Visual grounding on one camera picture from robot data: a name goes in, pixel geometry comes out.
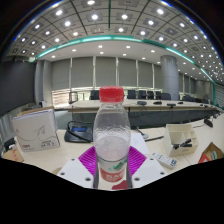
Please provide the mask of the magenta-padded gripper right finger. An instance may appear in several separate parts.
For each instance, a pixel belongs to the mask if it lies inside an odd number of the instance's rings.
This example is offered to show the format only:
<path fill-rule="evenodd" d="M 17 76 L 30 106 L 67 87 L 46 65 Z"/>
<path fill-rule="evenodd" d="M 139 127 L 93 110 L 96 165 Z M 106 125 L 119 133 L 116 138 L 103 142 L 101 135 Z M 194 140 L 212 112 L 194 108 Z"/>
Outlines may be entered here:
<path fill-rule="evenodd" d="M 167 175 L 165 169 L 153 157 L 146 157 L 136 148 L 130 147 L 127 157 L 127 188 L 141 188 Z"/>

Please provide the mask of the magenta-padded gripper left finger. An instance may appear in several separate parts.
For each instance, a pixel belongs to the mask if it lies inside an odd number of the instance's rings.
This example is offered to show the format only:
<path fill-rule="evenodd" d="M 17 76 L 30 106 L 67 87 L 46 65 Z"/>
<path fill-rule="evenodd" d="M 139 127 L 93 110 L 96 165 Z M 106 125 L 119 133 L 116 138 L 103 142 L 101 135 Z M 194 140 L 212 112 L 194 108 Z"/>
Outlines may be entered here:
<path fill-rule="evenodd" d="M 84 188 L 97 189 L 99 170 L 94 147 L 87 149 L 76 159 L 70 159 L 58 172 L 58 176 Z"/>

